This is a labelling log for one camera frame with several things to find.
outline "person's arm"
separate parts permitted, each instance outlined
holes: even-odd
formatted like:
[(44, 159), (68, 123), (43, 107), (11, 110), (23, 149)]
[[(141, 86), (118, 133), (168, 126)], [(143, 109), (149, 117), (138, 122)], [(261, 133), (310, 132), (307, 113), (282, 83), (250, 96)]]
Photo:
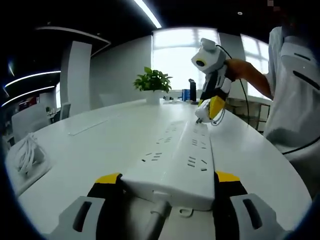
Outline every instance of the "person's arm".
[(274, 99), (266, 76), (255, 69), (251, 63), (233, 58), (226, 60), (225, 64), (227, 65), (225, 76), (228, 79), (231, 81), (245, 79), (264, 96)]

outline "white pot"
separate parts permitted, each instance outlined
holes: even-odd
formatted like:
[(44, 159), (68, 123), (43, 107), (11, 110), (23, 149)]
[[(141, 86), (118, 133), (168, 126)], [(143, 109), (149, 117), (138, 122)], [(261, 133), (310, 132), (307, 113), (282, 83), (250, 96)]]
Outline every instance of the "white pot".
[(161, 97), (161, 90), (156, 91), (144, 91), (146, 103), (149, 105), (159, 105), (160, 104), (160, 97)]

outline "hand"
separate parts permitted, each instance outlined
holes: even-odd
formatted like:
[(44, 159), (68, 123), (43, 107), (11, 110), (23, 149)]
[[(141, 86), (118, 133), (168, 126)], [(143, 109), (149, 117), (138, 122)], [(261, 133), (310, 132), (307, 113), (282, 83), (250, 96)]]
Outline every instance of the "hand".
[(246, 78), (250, 63), (236, 58), (227, 59), (224, 63), (227, 65), (225, 76), (228, 79), (235, 81), (237, 79)]

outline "white pillar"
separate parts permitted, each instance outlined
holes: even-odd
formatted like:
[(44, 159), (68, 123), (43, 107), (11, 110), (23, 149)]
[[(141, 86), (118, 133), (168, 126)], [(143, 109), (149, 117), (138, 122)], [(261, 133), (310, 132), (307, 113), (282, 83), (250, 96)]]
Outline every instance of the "white pillar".
[(90, 111), (91, 44), (73, 41), (61, 62), (61, 104), (71, 103), (70, 116)]

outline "white lab coat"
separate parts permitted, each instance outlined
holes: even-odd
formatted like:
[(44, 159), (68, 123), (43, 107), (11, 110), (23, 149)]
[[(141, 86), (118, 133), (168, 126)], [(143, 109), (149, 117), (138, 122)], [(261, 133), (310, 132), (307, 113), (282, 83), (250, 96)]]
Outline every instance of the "white lab coat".
[[(276, 27), (269, 38), (269, 73), (266, 78), (273, 104), (264, 136), (284, 153), (320, 136), (320, 91), (283, 66), (280, 57), (282, 44), (282, 28)], [(320, 77), (313, 80), (320, 85)], [(320, 190), (320, 140), (285, 157), (314, 196)]]

